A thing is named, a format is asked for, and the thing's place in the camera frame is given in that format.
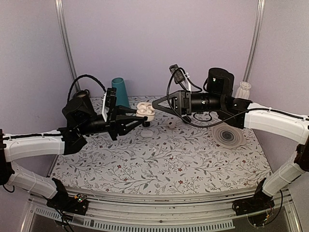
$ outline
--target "black cable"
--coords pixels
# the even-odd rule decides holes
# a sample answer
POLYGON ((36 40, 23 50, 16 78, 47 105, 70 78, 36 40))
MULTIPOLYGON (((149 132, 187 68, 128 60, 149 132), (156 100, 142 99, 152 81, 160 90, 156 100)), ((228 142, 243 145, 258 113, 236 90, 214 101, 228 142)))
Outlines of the black cable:
POLYGON ((9 139, 22 139, 22 138, 29 138, 29 137, 43 137, 43 136, 61 136, 62 134, 20 134, 20 135, 13 135, 11 137, 4 137, 3 140, 9 140, 9 139))
POLYGON ((220 122, 217 122, 217 123, 214 123, 214 124, 210 124, 210 125, 201 126, 201 125, 197 125, 197 124, 191 123, 191 122, 185 120, 185 119, 172 107, 172 105, 171 105, 171 103, 170 103, 170 100, 169 100, 169 89, 170 89, 170 85, 171 85, 171 82, 172 82, 172 80, 173 80, 173 78, 174 78, 176 72, 179 71, 179 70, 183 70, 183 68, 178 68, 178 69, 176 69, 176 70, 174 71, 174 73, 172 74, 172 76, 170 77, 170 80, 169 80, 169 83, 168 83, 168 88, 167 88, 167 91, 166 91, 167 101, 168 101, 169 107, 170 107, 171 110, 174 112, 174 114, 175 114, 177 117, 179 117, 181 120, 183 120, 185 123, 187 123, 187 124, 189 124, 189 125, 191 125, 191 126, 193 126, 193 127, 197 127, 197 128, 210 128, 210 127, 214 127, 214 126, 217 126, 217 125, 219 125, 219 124, 221 124, 221 123, 224 123, 224 122, 226 122, 226 121, 228 121, 228 120, 230 120, 230 119, 232 119, 232 118, 234 118, 234 117, 237 117, 237 116, 239 116, 239 115, 241 115, 241 114, 248 113, 248 112, 254 111, 254 110, 273 111, 273 112, 276 112, 276 113, 279 113, 279 114, 283 114, 283 115, 286 115, 286 116, 290 116, 290 117, 293 117, 293 118, 303 119, 302 117, 295 116, 295 115, 292 115, 292 114, 289 114, 289 113, 286 113, 286 112, 283 112, 283 111, 280 111, 280 110, 273 110, 273 109, 268 109, 268 108, 252 108, 252 109, 249 109, 249 110, 242 111, 242 112, 240 112, 240 113, 238 113, 238 114, 235 114, 235 115, 233 115, 233 116, 231 116, 231 117, 228 117, 228 118, 226 118, 226 119, 224 119, 224 120, 221 120, 220 122))
POLYGON ((61 221, 62 221, 62 224, 64 225, 62 228, 66 231, 66 232, 70 232, 67 228, 66 228, 66 226, 68 226, 69 228, 70 228, 70 230, 71 230, 71 232, 74 232, 74 230, 73 230, 73 228, 71 227, 71 225, 69 224, 69 222, 68 222, 68 220, 67 220, 67 215, 65 214, 65 213, 63 213, 63 210, 58 210, 58 209, 56 209, 56 208, 54 208, 53 207, 53 209, 55 209, 56 211, 57 211, 57 213, 59 213, 59 215, 60 215, 60 217, 61 217, 61 221))
POLYGON ((206 78, 206 80, 205 80, 205 82, 204 82, 204 84, 203 84, 203 90, 204 90, 205 92, 207 92, 207 90, 206 90, 206 88, 205 88, 205 85, 207 84, 207 80, 208 80, 208 78, 206 78))
POLYGON ((7 192, 9 192, 9 193, 13 193, 13 192, 15 192, 15 186, 13 185, 13 190, 8 190, 6 187, 5 187, 5 185, 2 185, 3 186, 3 188, 7 191, 7 192))
POLYGON ((106 93, 105 86, 104 86, 97 78, 95 78, 95 77, 92 76, 92 75, 84 74, 84 75, 81 75, 81 76, 77 77, 77 78, 72 82, 72 85, 71 85, 70 90, 69 90, 69 93, 68 93, 67 103, 68 103, 69 100, 70 100, 71 93, 72 93, 72 90, 73 90, 73 88, 74 88, 75 83, 76 83, 79 79, 82 79, 82 78, 84 78, 84 77, 88 77, 88 78, 94 80, 95 82, 97 82, 98 85, 101 86, 101 88, 103 89, 104 93, 106 93))
POLYGON ((198 119, 198 118, 196 117, 197 114, 198 114, 198 113, 194 113, 194 114, 193 114, 193 118, 195 118, 197 121, 200 121, 200 122, 210 122, 210 121, 212 121, 211 112, 208 112, 208 116, 209 116, 210 118, 207 119, 207 120, 200 120, 200 119, 198 119))
POLYGON ((181 82, 179 82, 179 85, 183 88, 184 91, 188 91, 181 82))
POLYGON ((280 211, 281 211, 281 209, 282 209, 282 205, 283 205, 283 193, 282 193, 281 190, 280 190, 280 193, 281 193, 281 204, 280 204, 280 208, 279 208, 277 214, 275 215, 275 217, 274 217, 271 221, 269 221, 269 222, 267 221, 264 225, 270 224, 271 222, 273 222, 273 221, 278 217, 278 215, 279 215, 279 213, 280 213, 280 211))
POLYGON ((192 86, 194 86, 195 88, 198 89, 198 91, 194 91, 195 93, 200 93, 200 92, 203 91, 202 88, 199 87, 199 86, 197 86, 197 85, 195 85, 195 84, 190 80, 190 78, 187 78, 187 80, 188 80, 188 82, 189 82, 192 86))

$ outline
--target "black cylindrical actuator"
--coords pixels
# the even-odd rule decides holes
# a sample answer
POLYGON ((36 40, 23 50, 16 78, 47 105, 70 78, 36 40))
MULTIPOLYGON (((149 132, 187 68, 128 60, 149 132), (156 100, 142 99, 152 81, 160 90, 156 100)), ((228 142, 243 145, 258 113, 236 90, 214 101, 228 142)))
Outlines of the black cylindrical actuator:
POLYGON ((108 125, 104 121, 102 115, 97 115, 97 118, 95 120, 88 121, 87 123, 83 124, 79 131, 83 135, 90 135, 95 133, 102 133, 107 132, 108 125))
POLYGON ((234 75, 227 70, 211 68, 208 71, 207 92, 215 95, 232 96, 234 75))
POLYGON ((220 97, 212 96, 209 93, 192 93, 191 94, 191 111, 219 111, 220 97))

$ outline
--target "white arm segment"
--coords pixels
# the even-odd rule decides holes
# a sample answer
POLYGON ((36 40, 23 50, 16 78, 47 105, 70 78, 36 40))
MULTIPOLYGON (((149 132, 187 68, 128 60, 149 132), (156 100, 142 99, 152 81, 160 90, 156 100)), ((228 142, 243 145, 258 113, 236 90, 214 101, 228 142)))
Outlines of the white arm segment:
POLYGON ((295 157, 296 152, 284 165, 275 171, 274 174, 266 178, 263 184, 263 193, 269 197, 272 197, 276 195, 280 189, 292 183, 303 173, 305 173, 305 171, 303 171, 297 163, 294 163, 295 157))
MULTIPOLYGON (((252 108, 266 108, 257 103, 251 103, 248 109, 252 108)), ((303 119, 308 118, 307 115, 296 115, 303 119)), ((278 134, 283 137, 292 139, 299 144, 304 145, 309 136, 309 121, 292 118, 279 113, 265 110, 254 110, 245 115, 245 128, 257 129, 267 131, 273 134, 278 134)))
MULTIPOLYGON (((53 130, 42 134, 60 134, 60 132, 53 130)), ((25 157, 63 154, 64 141, 61 139, 62 136, 43 136, 5 140, 5 159, 7 162, 12 162, 25 157)))
POLYGON ((10 179, 7 182, 8 185, 14 185, 25 189, 28 192, 40 194, 48 199, 51 199, 56 195, 56 185, 51 178, 37 175, 34 172, 19 166, 15 162, 12 162, 11 165, 15 173, 10 176, 10 179))

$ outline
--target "lavender wall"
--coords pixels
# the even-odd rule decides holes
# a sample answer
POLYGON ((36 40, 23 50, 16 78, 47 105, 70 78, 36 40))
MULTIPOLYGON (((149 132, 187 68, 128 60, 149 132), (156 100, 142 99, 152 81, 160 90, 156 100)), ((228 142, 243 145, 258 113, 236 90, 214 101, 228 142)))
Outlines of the lavender wall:
MULTIPOLYGON (((266 1, 251 74, 251 99, 284 111, 309 115, 309 1, 266 1)), ((272 169, 291 156, 296 143, 265 132, 257 136, 272 169)), ((309 177, 291 184, 290 192, 304 231, 309 231, 309 177)))
MULTIPOLYGON (((169 66, 178 63, 202 85, 212 67, 242 80, 251 46, 257 0, 75 0, 64 2, 79 75, 106 86, 118 76, 128 95, 164 95, 169 66)), ((93 96, 92 82, 81 81, 93 96)))
MULTIPOLYGON (((71 77, 58 27, 55 2, 0 3, 0 128, 6 133, 53 130, 65 125, 71 77)), ((46 174, 53 157, 21 160, 46 174)), ((0 188, 0 231, 19 231, 28 194, 0 188)))

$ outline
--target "table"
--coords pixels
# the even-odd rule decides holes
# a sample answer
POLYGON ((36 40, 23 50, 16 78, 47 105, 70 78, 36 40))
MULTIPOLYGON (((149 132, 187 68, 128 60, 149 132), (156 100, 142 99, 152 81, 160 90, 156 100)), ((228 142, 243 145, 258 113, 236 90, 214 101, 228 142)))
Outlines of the table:
MULTIPOLYGON (((132 108, 158 97, 130 97, 132 108)), ((101 98, 92 98, 97 113, 101 98)), ((213 121, 219 121, 212 113, 213 121)), ((255 187, 271 174, 263 150, 250 129, 246 144, 235 149, 219 146, 211 129, 184 124, 175 116, 156 111, 151 126, 139 126, 112 141, 108 133, 86 137, 77 154, 59 156, 52 177, 65 186, 129 194, 192 194, 255 187), (176 124, 168 128, 168 122, 176 124), (151 138, 141 136, 151 130, 151 138)))

